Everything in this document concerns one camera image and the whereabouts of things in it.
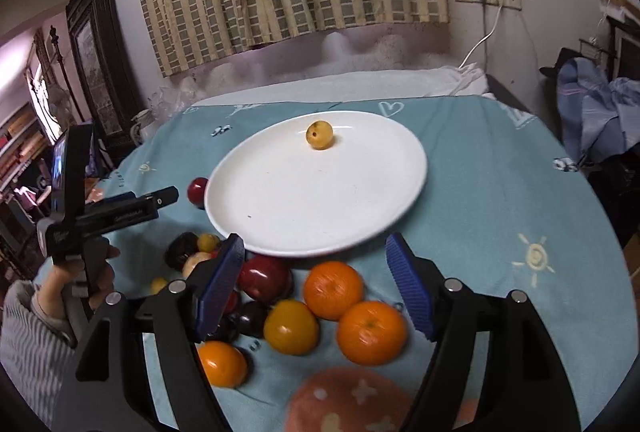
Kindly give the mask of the person's left hand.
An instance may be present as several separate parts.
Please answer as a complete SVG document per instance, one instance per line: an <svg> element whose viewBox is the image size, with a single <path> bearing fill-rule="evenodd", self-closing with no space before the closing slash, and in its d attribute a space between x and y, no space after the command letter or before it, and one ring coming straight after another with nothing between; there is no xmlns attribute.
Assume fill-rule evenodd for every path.
<svg viewBox="0 0 640 432"><path fill-rule="evenodd" d="M73 282L83 270L84 262L81 260L54 264L36 292L36 300L32 304L34 311L46 322L52 322L55 326L66 325L68 320L62 292L65 286ZM96 281L98 291L89 299L90 308L96 310L106 296L114 291L114 278L114 270L110 264L106 264Z"/></svg>

